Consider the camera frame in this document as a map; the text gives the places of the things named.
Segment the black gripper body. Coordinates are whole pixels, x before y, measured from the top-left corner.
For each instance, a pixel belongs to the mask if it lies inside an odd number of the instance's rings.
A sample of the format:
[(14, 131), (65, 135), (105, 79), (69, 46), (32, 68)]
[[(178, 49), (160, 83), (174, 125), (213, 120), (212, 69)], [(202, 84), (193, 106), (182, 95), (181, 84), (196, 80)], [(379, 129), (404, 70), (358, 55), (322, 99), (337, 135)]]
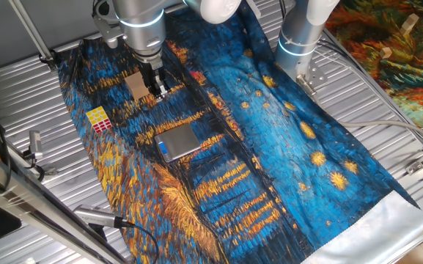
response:
[(151, 62), (141, 62), (140, 72), (145, 86), (148, 88), (150, 83), (155, 83), (155, 77), (160, 76), (165, 79), (163, 62), (161, 60), (152, 60)]

